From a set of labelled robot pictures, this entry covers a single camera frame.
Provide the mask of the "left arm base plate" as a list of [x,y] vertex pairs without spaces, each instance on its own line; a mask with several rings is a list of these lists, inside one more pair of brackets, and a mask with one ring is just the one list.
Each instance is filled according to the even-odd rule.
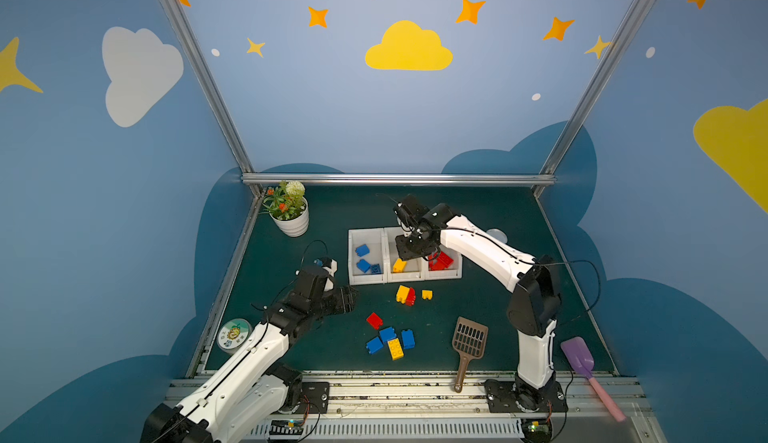
[[294,383],[288,388],[282,414],[326,414],[329,404],[330,384],[328,382]]

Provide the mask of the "brown slotted scoop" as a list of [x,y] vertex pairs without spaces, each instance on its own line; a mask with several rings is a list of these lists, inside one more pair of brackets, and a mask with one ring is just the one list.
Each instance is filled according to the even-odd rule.
[[488,327],[464,317],[459,317],[456,322],[454,334],[451,339],[453,349],[459,356],[459,365],[454,391],[461,393],[469,363],[483,357],[487,344]]

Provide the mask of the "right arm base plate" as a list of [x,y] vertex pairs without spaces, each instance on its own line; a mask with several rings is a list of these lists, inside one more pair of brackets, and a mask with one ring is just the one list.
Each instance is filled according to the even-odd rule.
[[566,413],[565,392],[554,377],[536,389],[519,378],[487,379],[483,387],[491,413]]

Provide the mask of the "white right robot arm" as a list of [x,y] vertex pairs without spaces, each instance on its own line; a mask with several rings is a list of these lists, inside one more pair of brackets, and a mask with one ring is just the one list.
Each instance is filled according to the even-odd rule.
[[490,236],[446,204],[433,208],[408,195],[393,212],[404,229],[396,238],[402,260],[429,259],[448,249],[496,278],[510,293],[507,318],[518,333],[521,387],[540,391],[554,381],[553,345],[562,305],[560,279],[553,260],[537,258]]

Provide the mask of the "yellow flat lego brick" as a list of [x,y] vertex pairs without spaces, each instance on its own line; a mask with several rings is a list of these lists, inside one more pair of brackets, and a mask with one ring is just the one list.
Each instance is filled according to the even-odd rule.
[[393,361],[397,361],[404,357],[404,350],[398,338],[389,340],[387,345]]

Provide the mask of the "red lego beside yellow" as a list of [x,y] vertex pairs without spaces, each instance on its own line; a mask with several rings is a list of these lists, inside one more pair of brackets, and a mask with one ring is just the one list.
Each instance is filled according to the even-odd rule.
[[413,306],[415,304],[415,301],[416,301],[416,291],[414,288],[410,288],[406,297],[405,304],[407,306]]

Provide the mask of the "circuit board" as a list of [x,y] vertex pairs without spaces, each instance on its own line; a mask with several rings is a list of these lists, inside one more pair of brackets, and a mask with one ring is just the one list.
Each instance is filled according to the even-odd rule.
[[550,443],[553,437],[552,424],[548,420],[524,419],[521,430],[524,443]]
[[267,439],[300,439],[305,432],[305,424],[296,419],[275,419],[269,423]]

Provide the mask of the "left circuit board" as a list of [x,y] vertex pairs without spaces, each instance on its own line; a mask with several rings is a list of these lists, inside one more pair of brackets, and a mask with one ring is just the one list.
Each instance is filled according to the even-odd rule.
[[275,419],[269,423],[267,439],[300,439],[305,432],[305,424],[296,419]]

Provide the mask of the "aluminium back frame bar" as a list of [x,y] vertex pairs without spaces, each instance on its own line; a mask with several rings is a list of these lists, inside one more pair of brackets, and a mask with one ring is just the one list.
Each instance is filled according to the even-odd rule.
[[553,186],[552,175],[449,175],[449,174],[310,174],[244,173],[245,184],[273,184],[297,180],[325,186],[434,186],[434,187],[533,187]]

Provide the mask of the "green plant with flowers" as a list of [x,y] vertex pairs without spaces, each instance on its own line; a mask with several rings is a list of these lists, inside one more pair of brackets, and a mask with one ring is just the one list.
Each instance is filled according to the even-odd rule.
[[299,181],[281,181],[267,189],[262,205],[277,221],[295,220],[307,210],[305,192],[304,185]]

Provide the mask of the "round tape roll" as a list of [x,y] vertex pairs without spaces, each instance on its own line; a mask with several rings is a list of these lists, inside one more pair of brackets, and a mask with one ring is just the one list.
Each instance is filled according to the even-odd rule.
[[253,327],[243,318],[223,323],[216,334],[217,347],[228,355],[235,354],[251,336]]

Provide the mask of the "blue small lego brick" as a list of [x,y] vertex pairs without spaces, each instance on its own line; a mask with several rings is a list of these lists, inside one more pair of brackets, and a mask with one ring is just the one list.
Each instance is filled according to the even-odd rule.
[[363,244],[355,248],[355,253],[358,257],[364,257],[370,253],[370,249],[366,244]]

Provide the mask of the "aluminium right frame post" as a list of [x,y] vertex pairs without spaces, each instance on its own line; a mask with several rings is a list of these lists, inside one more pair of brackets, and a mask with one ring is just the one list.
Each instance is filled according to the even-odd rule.
[[540,183],[533,186],[533,196],[539,199],[547,186],[555,183],[555,173],[573,145],[578,133],[606,88],[622,57],[650,13],[656,0],[632,0],[625,16],[613,35],[612,44],[600,58],[574,112],[567,120],[539,173]]

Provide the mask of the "aluminium frame post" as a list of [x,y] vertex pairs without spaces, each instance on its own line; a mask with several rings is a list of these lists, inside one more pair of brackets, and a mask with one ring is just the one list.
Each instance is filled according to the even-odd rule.
[[179,40],[183,53],[193,70],[229,149],[240,168],[243,184],[250,188],[251,193],[256,198],[260,198],[262,196],[261,187],[258,184],[246,183],[244,180],[244,176],[247,173],[253,172],[251,160],[185,15],[183,5],[179,0],[159,0],[159,2]]
[[650,13],[656,0],[632,0],[625,16],[613,35],[612,44],[600,58],[574,112],[567,120],[539,173],[540,183],[533,186],[533,196],[539,199],[547,186],[555,183],[555,173],[573,145],[578,133],[606,88],[622,57]]

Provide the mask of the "white flower pot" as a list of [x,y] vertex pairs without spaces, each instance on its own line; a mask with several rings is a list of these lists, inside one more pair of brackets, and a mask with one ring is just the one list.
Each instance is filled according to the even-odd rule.
[[287,236],[296,238],[304,235],[310,224],[309,205],[305,197],[302,198],[303,211],[296,218],[291,220],[278,220],[272,215],[270,218],[277,227]]

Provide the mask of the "blue lego brick right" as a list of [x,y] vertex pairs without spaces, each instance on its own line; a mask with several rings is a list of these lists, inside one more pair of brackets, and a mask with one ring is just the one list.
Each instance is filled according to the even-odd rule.
[[415,347],[415,336],[412,330],[401,331],[402,347],[405,350],[410,350]]

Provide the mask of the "right circuit board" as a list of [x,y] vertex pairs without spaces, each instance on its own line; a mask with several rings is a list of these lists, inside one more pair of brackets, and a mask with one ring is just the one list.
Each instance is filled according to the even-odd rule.
[[553,437],[552,424],[548,420],[524,419],[521,430],[524,443],[550,443]]

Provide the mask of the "yellow large lego brick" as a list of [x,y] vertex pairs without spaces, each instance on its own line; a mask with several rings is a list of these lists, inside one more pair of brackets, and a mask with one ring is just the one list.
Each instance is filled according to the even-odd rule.
[[405,304],[410,294],[410,287],[400,285],[396,293],[396,301],[401,304]]

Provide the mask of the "aluminium left frame post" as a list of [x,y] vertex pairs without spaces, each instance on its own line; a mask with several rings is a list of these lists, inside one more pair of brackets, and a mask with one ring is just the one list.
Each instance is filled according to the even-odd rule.
[[159,2],[179,40],[183,53],[193,70],[229,149],[240,168],[243,184],[250,188],[251,193],[256,198],[260,198],[262,196],[261,187],[258,184],[246,183],[244,180],[244,176],[247,173],[253,172],[251,160],[185,15],[183,5],[179,0],[159,0]]

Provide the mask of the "red lego brick small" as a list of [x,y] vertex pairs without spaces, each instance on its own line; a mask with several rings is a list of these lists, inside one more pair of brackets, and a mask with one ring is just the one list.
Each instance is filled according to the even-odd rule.
[[428,269],[430,272],[440,272],[451,270],[455,260],[446,252],[436,252],[428,260]]

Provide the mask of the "purple pink spatula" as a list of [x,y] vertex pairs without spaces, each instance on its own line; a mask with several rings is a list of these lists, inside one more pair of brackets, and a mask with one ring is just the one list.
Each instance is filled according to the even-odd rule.
[[582,337],[573,337],[563,341],[560,348],[572,370],[587,380],[614,420],[624,422],[626,415],[593,375],[594,358],[585,340]]

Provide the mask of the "white right sorting bin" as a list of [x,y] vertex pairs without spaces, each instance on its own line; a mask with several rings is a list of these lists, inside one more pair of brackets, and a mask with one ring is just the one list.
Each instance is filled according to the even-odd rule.
[[441,246],[438,252],[418,260],[424,280],[457,280],[462,278],[462,256]]

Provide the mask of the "blue lego brick centre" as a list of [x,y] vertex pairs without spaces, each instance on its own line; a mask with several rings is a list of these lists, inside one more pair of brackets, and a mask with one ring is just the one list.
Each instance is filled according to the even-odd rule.
[[356,268],[359,269],[363,274],[366,274],[371,271],[372,265],[368,263],[365,259],[360,259],[356,263]]

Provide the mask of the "white middle sorting bin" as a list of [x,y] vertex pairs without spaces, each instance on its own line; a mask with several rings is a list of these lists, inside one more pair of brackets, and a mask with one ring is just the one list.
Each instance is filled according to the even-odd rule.
[[384,269],[388,283],[405,283],[420,281],[422,279],[421,259],[401,259],[396,246],[396,237],[404,234],[399,227],[384,228],[384,253],[386,262]]

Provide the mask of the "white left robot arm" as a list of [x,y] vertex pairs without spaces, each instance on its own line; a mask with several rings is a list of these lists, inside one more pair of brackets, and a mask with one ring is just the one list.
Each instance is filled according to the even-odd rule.
[[325,317],[354,309],[351,286],[323,257],[296,273],[291,291],[265,312],[243,345],[212,377],[176,406],[158,405],[145,420],[142,442],[239,442],[278,411],[298,405],[302,376],[279,362]]

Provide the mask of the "blue lego brick left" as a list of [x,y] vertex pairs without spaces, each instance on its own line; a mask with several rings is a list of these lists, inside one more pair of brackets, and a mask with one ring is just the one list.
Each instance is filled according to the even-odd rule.
[[366,343],[366,350],[370,355],[380,352],[384,348],[384,343],[380,337],[374,337]]

